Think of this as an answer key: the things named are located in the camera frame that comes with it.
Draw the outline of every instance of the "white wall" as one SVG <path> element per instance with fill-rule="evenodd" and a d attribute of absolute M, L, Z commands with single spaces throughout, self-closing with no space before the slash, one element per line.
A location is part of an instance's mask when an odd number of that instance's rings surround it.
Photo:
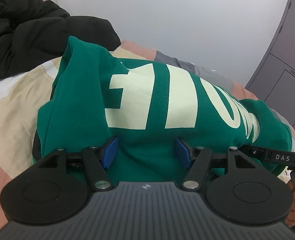
<path fill-rule="evenodd" d="M 108 19 L 119 37 L 215 69 L 246 85 L 287 0 L 57 0 L 72 15 Z"/>

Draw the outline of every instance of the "bed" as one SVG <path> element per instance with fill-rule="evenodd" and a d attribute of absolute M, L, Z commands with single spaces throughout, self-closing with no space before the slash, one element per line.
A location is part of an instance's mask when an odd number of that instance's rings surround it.
<path fill-rule="evenodd" d="M 155 49 L 139 46 L 131 41 L 123 41 L 110 52 L 118 58 L 147 59 L 167 63 L 190 71 L 206 81 L 224 88 L 241 100 L 257 97 L 240 84 L 221 76 L 217 71 L 177 60 Z M 52 83 L 57 75 L 61 58 L 44 62 L 35 69 L 0 81 L 0 192 L 13 178 L 33 164 L 32 146 L 36 131 L 38 109 L 51 95 Z M 285 118 L 272 110 L 275 117 L 289 125 Z M 295 131 L 289 125 L 295 151 Z M 289 171 L 284 170 L 279 178 L 289 180 Z M 7 223 L 0 206 L 0 228 Z"/>

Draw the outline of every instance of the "door frame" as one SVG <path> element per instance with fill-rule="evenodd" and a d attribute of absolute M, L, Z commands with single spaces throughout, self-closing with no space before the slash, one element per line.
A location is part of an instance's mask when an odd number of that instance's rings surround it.
<path fill-rule="evenodd" d="M 272 39 L 272 41 L 271 41 L 271 43 L 270 43 L 270 45 L 269 45 L 267 51 L 265 52 L 265 54 L 264 54 L 264 56 L 263 56 L 263 58 L 262 58 L 260 64 L 258 65 L 257 69 L 254 71 L 254 73 L 253 73 L 252 77 L 250 78 L 249 82 L 246 84 L 246 86 L 245 86 L 246 89 L 248 89 L 249 86 L 253 83 L 254 79 L 255 79 L 256 76 L 257 76 L 257 74 L 259 73 L 259 71 L 261 70 L 262 66 L 264 65 L 264 63 L 265 63 L 265 61 L 266 61 L 266 59 L 267 59 L 267 57 L 268 57 L 268 55 L 269 55 L 269 53 L 270 53 L 270 51 L 271 51 L 273 45 L 274 45 L 274 43 L 275 43 L 275 41 L 276 41 L 276 39 L 277 39 L 277 37 L 278 37 L 278 35 L 279 35 L 279 32 L 280 32 L 280 30 L 281 30 L 281 26 L 283 25 L 283 22 L 284 22 L 284 20 L 285 20 L 285 18 L 286 18 L 286 15 L 287 15 L 288 10 L 289 10 L 290 2 L 291 2 L 291 0 L 288 0 L 288 1 L 287 1 L 287 3 L 286 3 L 286 7 L 285 7 L 285 10 L 284 10 L 284 12 L 283 12 L 283 15 L 282 15 L 282 18 L 281 18 L 280 24 L 279 24 L 279 26 L 278 26 L 278 28 L 277 28 L 277 31 L 275 32 L 275 35 L 274 35 L 274 37 L 273 37 L 273 39 Z"/>

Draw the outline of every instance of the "round black pad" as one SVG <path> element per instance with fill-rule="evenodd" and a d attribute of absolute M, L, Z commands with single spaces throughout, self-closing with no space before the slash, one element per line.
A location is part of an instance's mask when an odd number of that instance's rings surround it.
<path fill-rule="evenodd" d="M 23 191 L 23 196 L 30 202 L 46 203 L 60 195 L 60 187 L 53 182 L 40 181 L 31 184 Z"/>
<path fill-rule="evenodd" d="M 242 182 L 234 187 L 233 193 L 239 200 L 252 204 L 266 201 L 271 196 L 270 189 L 258 182 Z"/>
<path fill-rule="evenodd" d="M 64 171 L 36 168 L 23 172 L 2 190 L 6 217 L 30 225 L 53 224 L 76 214 L 88 198 L 87 186 Z"/>
<path fill-rule="evenodd" d="M 265 169 L 236 169 L 214 180 L 206 200 L 220 216 L 242 225 L 284 221 L 291 210 L 293 193 Z"/>

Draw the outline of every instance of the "sweatshirt sleeve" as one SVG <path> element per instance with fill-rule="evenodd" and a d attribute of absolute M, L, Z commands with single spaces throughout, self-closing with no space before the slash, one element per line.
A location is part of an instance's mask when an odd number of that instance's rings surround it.
<path fill-rule="evenodd" d="M 290 127 L 275 118 L 273 112 L 261 100 L 243 99 L 240 102 L 249 113 L 254 114 L 260 126 L 260 132 L 253 146 L 271 148 L 281 151 L 292 150 L 292 135 Z M 285 168 L 267 161 L 261 161 L 264 168 L 278 176 Z"/>

